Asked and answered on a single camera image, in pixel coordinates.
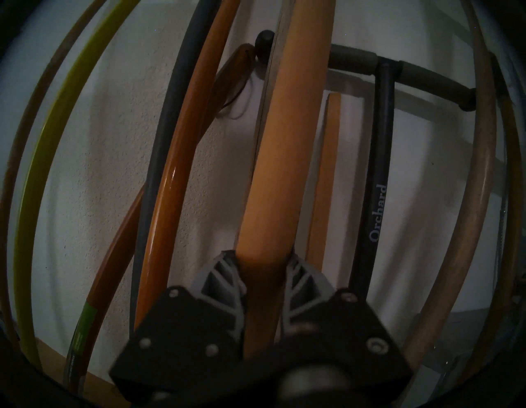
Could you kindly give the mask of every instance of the wooden baseboard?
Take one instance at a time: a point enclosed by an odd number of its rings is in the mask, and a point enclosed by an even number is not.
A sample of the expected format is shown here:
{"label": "wooden baseboard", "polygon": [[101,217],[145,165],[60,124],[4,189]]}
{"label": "wooden baseboard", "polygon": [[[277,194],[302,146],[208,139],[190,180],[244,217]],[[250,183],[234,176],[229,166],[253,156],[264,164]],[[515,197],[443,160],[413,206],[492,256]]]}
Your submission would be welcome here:
{"label": "wooden baseboard", "polygon": [[[66,357],[41,340],[37,340],[37,348],[44,373],[61,384]],[[115,385],[90,373],[86,375],[83,397],[104,408],[128,408],[130,406]]]}

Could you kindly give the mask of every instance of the green label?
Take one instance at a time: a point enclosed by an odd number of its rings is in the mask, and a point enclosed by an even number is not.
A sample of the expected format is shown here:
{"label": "green label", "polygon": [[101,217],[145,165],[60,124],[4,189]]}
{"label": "green label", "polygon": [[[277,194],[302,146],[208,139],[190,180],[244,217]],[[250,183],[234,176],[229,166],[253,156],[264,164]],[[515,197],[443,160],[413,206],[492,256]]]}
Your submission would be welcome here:
{"label": "green label", "polygon": [[96,315],[97,309],[86,302],[78,320],[77,328],[75,329],[75,336],[73,337],[73,351],[78,355],[82,355],[84,352],[89,329],[91,329]]}

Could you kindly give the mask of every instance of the gray plastic bracket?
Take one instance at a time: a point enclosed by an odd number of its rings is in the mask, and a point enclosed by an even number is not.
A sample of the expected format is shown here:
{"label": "gray plastic bracket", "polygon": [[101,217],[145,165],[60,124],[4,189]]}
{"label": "gray plastic bracket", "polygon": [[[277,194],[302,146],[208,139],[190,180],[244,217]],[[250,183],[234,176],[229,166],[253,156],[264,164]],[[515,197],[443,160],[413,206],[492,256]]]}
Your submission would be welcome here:
{"label": "gray plastic bracket", "polygon": [[328,301],[334,288],[327,278],[313,266],[292,254],[287,265],[281,330],[284,335],[293,332],[292,320],[310,308]]}
{"label": "gray plastic bracket", "polygon": [[190,293],[232,317],[230,335],[239,342],[245,326],[247,289],[239,277],[235,251],[223,251],[194,278]]}

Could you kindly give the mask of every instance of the wall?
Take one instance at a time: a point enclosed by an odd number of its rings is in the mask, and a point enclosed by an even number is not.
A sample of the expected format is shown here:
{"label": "wall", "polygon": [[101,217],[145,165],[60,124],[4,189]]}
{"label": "wall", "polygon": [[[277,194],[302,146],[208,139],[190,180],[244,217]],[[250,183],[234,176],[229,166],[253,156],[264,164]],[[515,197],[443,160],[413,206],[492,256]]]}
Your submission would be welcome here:
{"label": "wall", "polygon": [[[31,92],[52,53],[89,0],[47,0],[28,20],[0,64],[0,170]],[[90,23],[59,70],[31,132],[11,212],[11,273],[16,218],[31,152],[69,68],[108,4]],[[67,353],[97,268],[144,182],[171,69],[195,1],[143,0],[95,67],[64,131],[47,182],[33,258],[36,335]],[[263,29],[275,29],[280,1],[244,0],[222,61]],[[487,28],[499,49],[495,28]],[[470,34],[455,0],[338,1],[332,41],[402,59],[474,86]],[[219,115],[199,145],[171,266],[170,284],[189,284],[221,250],[232,248],[242,213],[264,68],[258,67],[232,108]],[[359,224],[372,121],[373,78],[329,72],[342,92],[338,161],[323,272],[346,284]],[[422,307],[458,215],[472,150],[474,113],[397,84],[389,194],[368,301],[398,342]],[[504,180],[498,122],[494,186],[484,228],[455,311],[487,307]],[[305,251],[319,160],[311,163],[297,252]],[[89,370],[107,370],[127,341],[130,268],[100,332]]]}

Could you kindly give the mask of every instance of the black knob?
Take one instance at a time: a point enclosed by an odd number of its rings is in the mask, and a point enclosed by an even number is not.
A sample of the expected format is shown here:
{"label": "black knob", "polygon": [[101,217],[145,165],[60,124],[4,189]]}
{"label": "black knob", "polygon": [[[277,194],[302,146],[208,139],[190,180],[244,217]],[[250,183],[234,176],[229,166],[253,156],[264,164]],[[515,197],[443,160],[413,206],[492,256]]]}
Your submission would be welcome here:
{"label": "black knob", "polygon": [[256,55],[258,60],[263,64],[268,64],[270,57],[270,50],[272,49],[272,41],[274,40],[274,32],[271,30],[263,30],[258,34],[254,47],[256,48]]}

